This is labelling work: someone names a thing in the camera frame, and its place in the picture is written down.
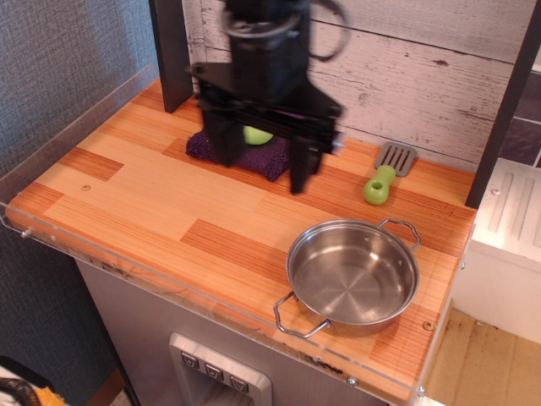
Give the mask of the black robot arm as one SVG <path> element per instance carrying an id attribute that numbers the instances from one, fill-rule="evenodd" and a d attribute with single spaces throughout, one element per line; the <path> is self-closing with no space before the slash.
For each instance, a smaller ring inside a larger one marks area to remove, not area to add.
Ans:
<path id="1" fill-rule="evenodd" d="M 291 191 L 300 194 L 338 138 L 339 103 L 311 83 L 309 1 L 228 1 L 221 12 L 231 62 L 195 63 L 204 128 L 220 164 L 247 150 L 244 127 L 290 141 Z"/>

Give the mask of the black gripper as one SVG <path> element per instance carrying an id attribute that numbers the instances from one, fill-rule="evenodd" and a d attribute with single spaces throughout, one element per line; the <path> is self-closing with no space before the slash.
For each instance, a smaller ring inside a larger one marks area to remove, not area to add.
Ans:
<path id="1" fill-rule="evenodd" d="M 221 24 L 230 62 L 190 69 L 216 159 L 231 167 L 246 153 L 240 123 L 287 138 L 291 192 L 300 194 L 318 172 L 322 154 L 333 152 L 342 114 L 338 102 L 308 78 L 310 19 L 224 16 Z"/>

